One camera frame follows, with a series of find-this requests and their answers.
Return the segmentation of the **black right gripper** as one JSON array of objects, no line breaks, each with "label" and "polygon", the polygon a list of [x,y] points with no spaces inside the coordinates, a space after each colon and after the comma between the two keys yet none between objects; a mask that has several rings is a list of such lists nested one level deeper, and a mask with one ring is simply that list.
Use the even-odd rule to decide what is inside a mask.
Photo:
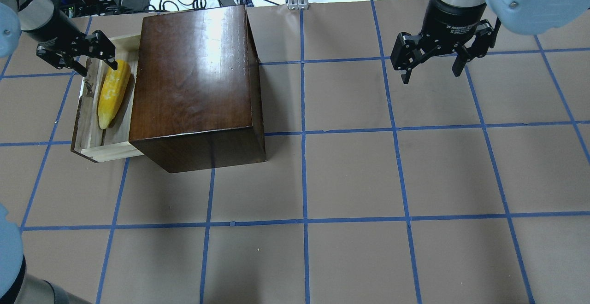
[{"label": "black right gripper", "polygon": [[482,19],[486,4],[457,7],[442,0],[429,0],[421,31],[417,35],[398,34],[390,62],[394,70],[401,70],[403,84],[410,82],[417,65],[436,56],[456,54],[452,73],[459,77],[468,62],[487,55],[496,45],[502,25]]}]

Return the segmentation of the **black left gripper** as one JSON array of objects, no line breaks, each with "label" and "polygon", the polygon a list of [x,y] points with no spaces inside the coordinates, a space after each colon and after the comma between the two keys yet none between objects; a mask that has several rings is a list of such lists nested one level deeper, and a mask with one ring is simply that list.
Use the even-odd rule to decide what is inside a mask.
[{"label": "black left gripper", "polygon": [[76,61],[78,56],[87,56],[102,60],[112,70],[118,69],[115,59],[116,47],[101,30],[93,31],[90,35],[75,37],[72,41],[53,50],[49,46],[38,44],[36,55],[53,67],[69,67],[83,77],[87,76],[88,69]]}]

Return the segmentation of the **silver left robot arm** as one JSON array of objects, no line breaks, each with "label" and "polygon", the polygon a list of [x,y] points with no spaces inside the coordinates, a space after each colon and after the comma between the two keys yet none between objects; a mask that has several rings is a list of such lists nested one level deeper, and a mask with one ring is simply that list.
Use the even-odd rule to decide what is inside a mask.
[{"label": "silver left robot arm", "polygon": [[1,57],[15,52],[22,33],[38,42],[36,56],[55,69],[86,76],[78,56],[102,60],[112,70],[119,67],[116,47],[103,31],[83,33],[51,0],[0,0]]}]

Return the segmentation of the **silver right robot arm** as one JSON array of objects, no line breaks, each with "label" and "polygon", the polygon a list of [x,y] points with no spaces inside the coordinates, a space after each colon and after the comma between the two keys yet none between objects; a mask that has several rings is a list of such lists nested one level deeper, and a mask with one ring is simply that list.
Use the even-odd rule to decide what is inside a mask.
[{"label": "silver right robot arm", "polygon": [[417,65],[455,54],[460,76],[475,58],[496,46],[504,27],[517,35],[539,35],[567,25],[588,10],[590,0],[429,0],[421,31],[398,34],[390,62],[408,84]]}]

